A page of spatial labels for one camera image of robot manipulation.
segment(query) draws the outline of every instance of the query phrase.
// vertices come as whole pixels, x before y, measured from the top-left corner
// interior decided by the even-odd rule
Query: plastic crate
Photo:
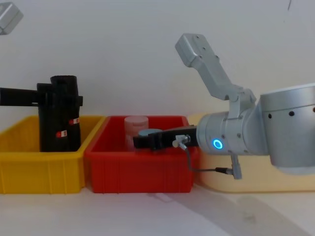
[[[148,116],[149,128],[171,129],[187,126],[181,116]],[[179,148],[128,151],[125,117],[108,117],[85,151],[90,163],[95,193],[187,193],[193,184],[187,157]],[[189,148],[194,166],[199,150]]]
[[[77,193],[84,187],[83,153],[103,124],[101,116],[80,117],[82,144],[76,152],[39,152],[38,117],[0,134],[0,193]]]

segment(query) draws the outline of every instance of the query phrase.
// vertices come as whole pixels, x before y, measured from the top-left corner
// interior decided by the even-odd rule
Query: black object
[[[177,135],[189,135],[190,142],[185,144],[187,147],[198,146],[196,136],[196,126],[185,126],[175,129],[164,130],[149,134],[145,137],[133,137],[133,145],[135,148],[150,148],[151,150],[160,150],[173,147],[173,141]]]
[[[36,90],[0,88],[0,106],[37,106],[40,151],[77,151],[81,145],[78,95],[75,76],[54,76],[51,84]]]

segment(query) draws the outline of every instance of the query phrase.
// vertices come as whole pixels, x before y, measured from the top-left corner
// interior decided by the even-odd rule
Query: red label
[[[66,130],[63,130],[63,131],[59,131],[56,133],[56,137],[57,138],[63,138],[63,137],[66,137],[67,136],[67,131]]]
[[[74,125],[74,124],[78,124],[78,123],[80,123],[79,118],[69,120],[69,124],[70,124],[70,125]]]

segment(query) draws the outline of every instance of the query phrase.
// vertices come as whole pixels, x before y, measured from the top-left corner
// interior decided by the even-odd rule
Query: yellow plastic bin
[[[83,153],[105,117],[80,117],[76,152],[39,152],[38,117],[0,134],[0,193],[78,193],[85,186]]]

